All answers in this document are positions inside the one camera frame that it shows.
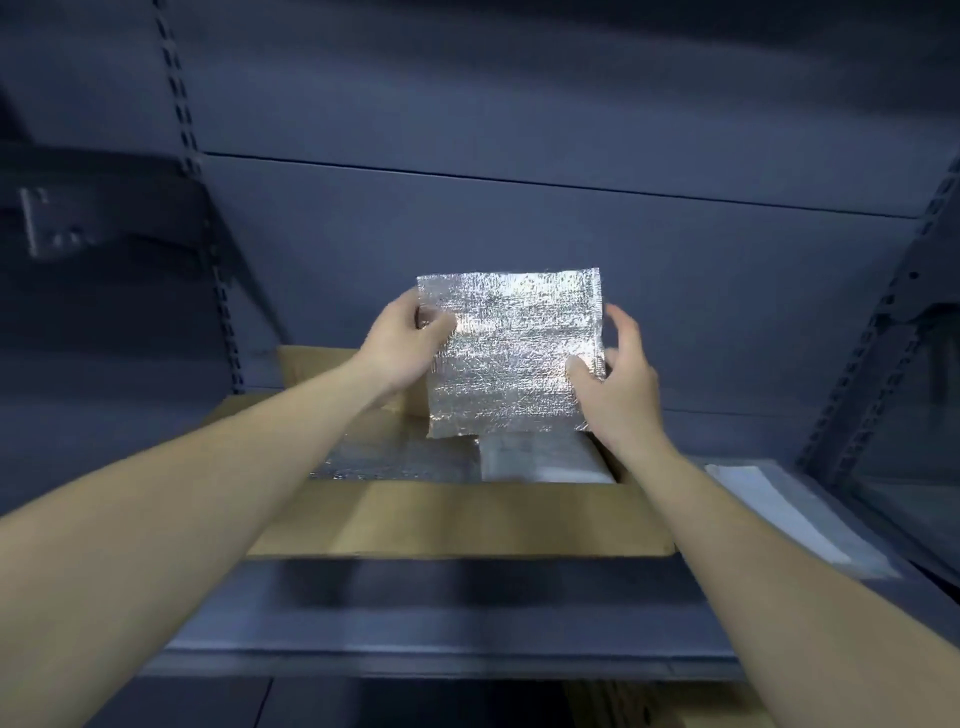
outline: cardboard box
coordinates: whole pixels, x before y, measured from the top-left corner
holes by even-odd
[[[292,387],[345,362],[353,350],[280,347]],[[221,419],[270,395],[227,398]],[[384,408],[425,416],[421,380]],[[315,480],[303,487],[249,556],[377,558],[668,556],[665,524],[622,466],[606,455],[616,485]]]
[[[746,683],[571,681],[576,728],[776,728]]]

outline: dark blue metal panel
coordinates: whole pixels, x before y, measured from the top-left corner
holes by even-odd
[[[419,274],[599,266],[668,408],[811,424],[914,225],[235,158],[206,179],[292,343],[358,346]]]
[[[147,0],[4,0],[0,84],[38,144],[180,151]]]
[[[960,142],[942,93],[960,69],[896,21],[828,13],[814,38],[761,44],[454,2],[182,0],[170,17],[210,152],[919,215]]]
[[[256,677],[132,680],[88,728],[253,728],[270,681]]]

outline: silver foil bag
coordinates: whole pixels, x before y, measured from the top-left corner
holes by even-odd
[[[382,409],[364,412],[310,477],[331,480],[480,482],[475,437],[428,440],[427,421]]]
[[[586,429],[566,379],[570,355],[604,374],[600,271],[417,278],[420,319],[457,330],[427,375],[430,437]]]

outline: shelving unit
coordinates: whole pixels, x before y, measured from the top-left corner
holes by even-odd
[[[123,174],[190,181],[209,207],[192,247],[125,239],[57,263],[6,230],[5,510],[179,434],[231,391],[278,388],[279,343],[358,345],[417,274],[596,265],[643,324],[678,445],[802,457],[903,574],[870,586],[960,643],[912,546],[876,533],[912,497],[870,495],[960,472],[953,394],[939,445],[913,424],[926,340],[908,349],[885,327],[903,296],[951,303],[904,286],[931,240],[948,253],[925,263],[956,271],[956,17],[931,30],[906,4],[773,4],[741,28],[706,6],[682,20],[613,2],[7,5],[6,139],[164,158]],[[881,391],[895,399],[876,413]],[[869,528],[842,504],[868,501]],[[246,563],[146,672],[741,674],[680,557]]]

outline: metal bracket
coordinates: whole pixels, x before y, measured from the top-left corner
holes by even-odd
[[[960,198],[951,207],[960,218]],[[951,217],[910,246],[821,413],[799,465],[825,486],[846,483],[917,349],[956,318],[960,237]]]
[[[194,248],[203,235],[199,185],[172,178],[21,187],[30,255],[59,260],[129,235]]]
[[[126,236],[196,250],[205,195],[170,159],[0,144],[0,206],[22,210],[35,260]]]

